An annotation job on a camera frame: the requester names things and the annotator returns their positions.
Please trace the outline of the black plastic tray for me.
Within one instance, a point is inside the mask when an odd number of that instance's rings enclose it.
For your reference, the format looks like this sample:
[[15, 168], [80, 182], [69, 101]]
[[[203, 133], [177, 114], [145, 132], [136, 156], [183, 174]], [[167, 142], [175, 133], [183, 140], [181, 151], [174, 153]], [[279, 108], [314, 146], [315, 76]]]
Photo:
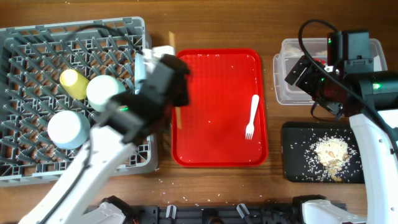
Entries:
[[[326, 176], [326, 170], [316, 160], [311, 145], [320, 138], [343, 138], [351, 154], [343, 169], [342, 182]], [[344, 123], [310, 123], [289, 121], [282, 125], [282, 157], [285, 178], [291, 182], [363, 184], [364, 174], [353, 130]]]

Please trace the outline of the white plastic fork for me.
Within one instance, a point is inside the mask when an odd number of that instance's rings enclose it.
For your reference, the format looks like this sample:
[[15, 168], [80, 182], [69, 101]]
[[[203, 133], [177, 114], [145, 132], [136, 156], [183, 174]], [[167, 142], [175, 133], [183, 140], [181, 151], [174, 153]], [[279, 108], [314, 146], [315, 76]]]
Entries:
[[255, 130], [254, 120], [255, 120], [255, 115], [257, 112], [258, 104], [259, 104], [259, 95], [253, 95], [252, 99], [251, 99], [249, 122], [245, 129], [245, 139], [247, 139], [247, 140], [251, 140], [254, 135], [254, 130]]

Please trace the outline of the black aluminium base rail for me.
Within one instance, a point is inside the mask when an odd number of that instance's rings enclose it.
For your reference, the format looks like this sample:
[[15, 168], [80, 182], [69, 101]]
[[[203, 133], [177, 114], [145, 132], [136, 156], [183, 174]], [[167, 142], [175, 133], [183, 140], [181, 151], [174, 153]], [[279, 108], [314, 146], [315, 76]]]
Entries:
[[210, 218], [223, 223], [301, 223], [299, 209], [287, 203], [274, 203], [263, 207], [180, 207], [167, 211], [155, 206], [133, 206], [122, 210], [126, 223], [139, 224], [206, 224]]

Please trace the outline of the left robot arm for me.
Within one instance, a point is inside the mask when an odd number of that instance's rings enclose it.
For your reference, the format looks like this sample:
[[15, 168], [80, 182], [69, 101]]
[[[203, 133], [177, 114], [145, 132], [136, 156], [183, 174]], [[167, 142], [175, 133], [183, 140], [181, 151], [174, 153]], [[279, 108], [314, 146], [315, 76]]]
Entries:
[[188, 105], [187, 64], [169, 54], [152, 64], [138, 94], [108, 101], [76, 158], [21, 223], [87, 223], [85, 210], [117, 166], [157, 132], [174, 106]]

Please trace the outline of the grey plastic dishwasher rack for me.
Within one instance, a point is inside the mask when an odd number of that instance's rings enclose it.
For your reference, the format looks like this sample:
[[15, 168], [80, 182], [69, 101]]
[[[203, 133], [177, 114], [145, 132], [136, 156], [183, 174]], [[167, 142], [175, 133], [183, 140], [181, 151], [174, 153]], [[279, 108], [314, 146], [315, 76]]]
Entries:
[[59, 77], [69, 68], [88, 79], [110, 75], [134, 92], [134, 59], [151, 46], [141, 17], [66, 22], [1, 30], [1, 186], [60, 178], [78, 149], [60, 149], [47, 126], [61, 111], [91, 124], [99, 113], [73, 99]]

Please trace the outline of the light blue bowl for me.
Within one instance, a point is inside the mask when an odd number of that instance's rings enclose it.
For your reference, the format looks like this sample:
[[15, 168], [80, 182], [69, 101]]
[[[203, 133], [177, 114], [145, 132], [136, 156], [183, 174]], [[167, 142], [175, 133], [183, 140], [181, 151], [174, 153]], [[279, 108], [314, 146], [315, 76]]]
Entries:
[[76, 149], [87, 141], [90, 128], [88, 118], [81, 113], [61, 111], [50, 119], [47, 131], [60, 149]]

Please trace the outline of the red snack wrapper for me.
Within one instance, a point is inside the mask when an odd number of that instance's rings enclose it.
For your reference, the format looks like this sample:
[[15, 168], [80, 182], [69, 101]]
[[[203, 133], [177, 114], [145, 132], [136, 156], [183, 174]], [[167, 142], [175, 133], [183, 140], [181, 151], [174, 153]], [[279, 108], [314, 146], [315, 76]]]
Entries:
[[320, 59], [320, 58], [314, 58], [314, 60], [315, 61], [317, 61], [317, 62], [320, 62], [322, 65], [324, 65], [324, 66], [326, 66], [327, 65], [327, 63], [326, 63], [326, 61], [325, 60], [323, 60], [323, 59]]

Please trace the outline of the wooden chopstick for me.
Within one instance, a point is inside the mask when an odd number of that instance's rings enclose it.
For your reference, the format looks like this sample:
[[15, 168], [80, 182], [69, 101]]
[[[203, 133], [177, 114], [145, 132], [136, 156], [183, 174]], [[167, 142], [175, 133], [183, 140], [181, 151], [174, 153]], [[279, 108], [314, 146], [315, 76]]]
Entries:
[[[176, 48], [175, 46], [175, 34], [171, 31], [169, 31], [169, 44], [171, 47], [174, 49]], [[175, 120], [177, 123], [177, 128], [181, 129], [182, 128], [182, 122], [181, 122], [181, 110], [179, 107], [175, 107]]]

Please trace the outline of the green bowl with food scraps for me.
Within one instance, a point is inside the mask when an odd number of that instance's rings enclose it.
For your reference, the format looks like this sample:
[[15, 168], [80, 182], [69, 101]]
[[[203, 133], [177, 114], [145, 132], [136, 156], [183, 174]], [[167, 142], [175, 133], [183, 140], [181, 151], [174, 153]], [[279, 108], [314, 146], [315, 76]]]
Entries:
[[112, 96], [125, 91], [126, 87], [121, 81], [110, 75], [99, 75], [88, 83], [86, 96], [90, 106], [94, 110], [102, 112]]

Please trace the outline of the clear plastic bin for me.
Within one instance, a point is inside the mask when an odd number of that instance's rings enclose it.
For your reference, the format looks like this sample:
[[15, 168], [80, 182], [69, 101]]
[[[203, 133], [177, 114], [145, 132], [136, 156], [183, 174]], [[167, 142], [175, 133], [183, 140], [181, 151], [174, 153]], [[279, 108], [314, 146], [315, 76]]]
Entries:
[[[326, 38], [304, 38], [304, 46], [315, 58], [327, 61], [327, 45]], [[375, 59], [375, 71], [387, 70], [387, 63], [380, 41], [377, 39], [369, 40], [369, 48], [371, 57]], [[310, 95], [296, 87], [289, 85], [285, 78], [293, 69], [294, 65], [303, 55], [297, 39], [285, 39], [282, 41], [280, 52], [274, 56], [273, 60], [273, 76], [274, 90], [276, 98], [281, 105], [312, 105], [313, 101]]]

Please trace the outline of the yellow plastic cup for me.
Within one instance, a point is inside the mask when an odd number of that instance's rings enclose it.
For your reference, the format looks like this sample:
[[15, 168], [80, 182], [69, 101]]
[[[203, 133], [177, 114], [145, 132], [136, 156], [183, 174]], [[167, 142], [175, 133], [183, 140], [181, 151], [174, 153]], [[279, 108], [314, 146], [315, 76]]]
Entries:
[[60, 75], [60, 84], [73, 99], [84, 100], [86, 98], [89, 79], [78, 71], [74, 69], [64, 70]]

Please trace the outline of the red plastic tray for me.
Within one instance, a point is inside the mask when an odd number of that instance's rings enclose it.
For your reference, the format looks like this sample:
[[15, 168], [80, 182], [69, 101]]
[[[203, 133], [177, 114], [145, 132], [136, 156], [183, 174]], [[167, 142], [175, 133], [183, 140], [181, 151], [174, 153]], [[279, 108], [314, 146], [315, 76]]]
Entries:
[[[172, 115], [172, 157], [184, 167], [252, 167], [268, 156], [261, 58], [253, 49], [186, 49], [189, 105], [182, 128]], [[251, 99], [259, 95], [254, 135], [245, 139]]]

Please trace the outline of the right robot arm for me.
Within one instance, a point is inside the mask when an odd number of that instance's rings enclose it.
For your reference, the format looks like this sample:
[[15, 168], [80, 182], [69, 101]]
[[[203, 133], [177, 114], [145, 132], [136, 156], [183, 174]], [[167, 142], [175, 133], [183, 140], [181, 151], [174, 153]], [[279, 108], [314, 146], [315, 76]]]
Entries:
[[306, 55], [285, 78], [336, 118], [346, 116], [358, 143], [366, 186], [365, 223], [397, 223], [397, 73], [372, 59], [337, 60], [331, 70]]

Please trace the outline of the light blue round plate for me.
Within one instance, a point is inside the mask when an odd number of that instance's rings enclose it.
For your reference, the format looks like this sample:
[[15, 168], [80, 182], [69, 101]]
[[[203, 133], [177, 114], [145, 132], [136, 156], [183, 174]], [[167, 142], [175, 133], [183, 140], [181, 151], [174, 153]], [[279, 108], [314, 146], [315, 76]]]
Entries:
[[145, 53], [137, 52], [135, 57], [134, 93], [137, 95], [146, 79]]

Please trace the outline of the rice and food scraps pile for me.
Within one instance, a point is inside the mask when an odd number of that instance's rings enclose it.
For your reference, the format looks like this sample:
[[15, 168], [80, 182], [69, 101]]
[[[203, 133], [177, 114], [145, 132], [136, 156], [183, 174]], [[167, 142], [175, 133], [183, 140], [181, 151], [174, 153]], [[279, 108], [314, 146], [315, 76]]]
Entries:
[[316, 160], [326, 170], [326, 176], [335, 182], [342, 182], [344, 168], [351, 158], [348, 143], [343, 138], [324, 137], [311, 145]]

